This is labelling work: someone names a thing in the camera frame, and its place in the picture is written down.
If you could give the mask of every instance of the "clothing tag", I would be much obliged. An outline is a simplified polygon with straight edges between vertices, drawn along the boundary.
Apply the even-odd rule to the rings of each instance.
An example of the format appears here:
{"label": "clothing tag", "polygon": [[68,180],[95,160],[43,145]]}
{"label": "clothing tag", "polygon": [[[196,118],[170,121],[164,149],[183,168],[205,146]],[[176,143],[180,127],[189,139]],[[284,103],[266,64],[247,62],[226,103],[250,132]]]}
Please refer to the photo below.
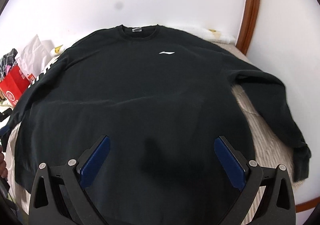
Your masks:
{"label": "clothing tag", "polygon": [[142,32],[142,28],[139,27],[139,28],[133,28],[132,29],[132,32]]}

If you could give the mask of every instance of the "finger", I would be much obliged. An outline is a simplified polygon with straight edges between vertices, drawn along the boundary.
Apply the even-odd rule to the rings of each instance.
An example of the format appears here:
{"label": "finger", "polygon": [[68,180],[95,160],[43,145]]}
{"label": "finger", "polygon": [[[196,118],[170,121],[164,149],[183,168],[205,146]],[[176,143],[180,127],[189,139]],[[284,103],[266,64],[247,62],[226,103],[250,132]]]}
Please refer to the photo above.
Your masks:
{"label": "finger", "polygon": [[3,173],[4,169],[6,168],[7,164],[5,161],[0,163],[0,175]]}
{"label": "finger", "polygon": [[1,177],[2,178],[7,178],[8,177],[8,169],[7,168],[5,168],[4,171],[2,172]]}

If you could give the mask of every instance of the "beige striped fabric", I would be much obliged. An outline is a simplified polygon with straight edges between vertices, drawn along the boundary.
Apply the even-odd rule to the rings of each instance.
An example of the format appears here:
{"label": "beige striped fabric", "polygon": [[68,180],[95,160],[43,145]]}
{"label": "beige striped fabric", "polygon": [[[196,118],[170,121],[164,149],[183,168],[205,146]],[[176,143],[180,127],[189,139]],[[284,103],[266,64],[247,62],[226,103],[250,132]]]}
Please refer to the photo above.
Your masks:
{"label": "beige striped fabric", "polygon": [[[222,48],[248,63],[250,61],[244,56],[235,46],[227,44],[218,44]],[[275,168],[278,164],[284,164],[287,167],[291,182],[293,177],[293,162],[291,148],[284,145],[277,136],[272,132],[264,119],[257,113],[248,96],[245,94],[241,86],[235,85],[232,88],[239,107],[245,115],[248,125],[252,133],[253,144],[255,148],[256,161],[260,166]],[[14,147],[18,135],[20,124],[18,124],[11,132],[9,137],[5,161],[8,167],[8,182],[11,185],[10,193],[16,199],[17,204],[26,212],[29,213],[30,194],[20,185],[15,182],[14,178]],[[292,183],[293,190],[297,190],[303,183]],[[260,187],[252,206],[245,217],[242,224],[249,223],[261,201],[264,188]]]}

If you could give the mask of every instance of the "neckline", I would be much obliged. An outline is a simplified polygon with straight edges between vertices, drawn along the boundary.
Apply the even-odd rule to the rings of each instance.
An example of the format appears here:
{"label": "neckline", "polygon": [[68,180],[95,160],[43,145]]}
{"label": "neckline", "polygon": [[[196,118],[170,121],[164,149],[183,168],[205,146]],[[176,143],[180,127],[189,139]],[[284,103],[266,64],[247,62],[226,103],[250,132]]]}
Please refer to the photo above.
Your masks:
{"label": "neckline", "polygon": [[118,29],[118,32],[119,32],[120,36],[121,36],[122,38],[126,39],[126,40],[131,40],[131,41],[146,41],[146,40],[151,40],[151,39],[153,39],[154,37],[156,37],[156,36],[158,35],[158,33],[159,33],[159,31],[160,31],[160,26],[157,24],[157,25],[153,25],[153,26],[142,27],[143,29],[152,29],[153,27],[154,27],[153,32],[152,32],[149,36],[147,36],[147,37],[142,37],[142,38],[141,38],[141,37],[132,37],[132,36],[127,35],[127,34],[125,33],[125,30],[128,30],[128,29],[132,30],[132,29],[134,29],[134,28],[132,28],[132,27],[125,27],[125,26],[123,26],[123,25],[119,25],[119,26],[117,26],[117,29]]}

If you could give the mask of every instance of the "human hand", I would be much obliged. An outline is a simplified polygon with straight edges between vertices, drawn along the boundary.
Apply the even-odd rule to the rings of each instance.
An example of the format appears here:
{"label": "human hand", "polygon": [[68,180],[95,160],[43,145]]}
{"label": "human hand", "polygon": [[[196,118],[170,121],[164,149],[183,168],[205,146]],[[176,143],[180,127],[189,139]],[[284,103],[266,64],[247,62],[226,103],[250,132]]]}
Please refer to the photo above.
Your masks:
{"label": "human hand", "polygon": [[7,164],[4,161],[4,154],[2,153],[2,147],[0,146],[0,175],[2,178],[7,178],[8,169],[6,168]]}

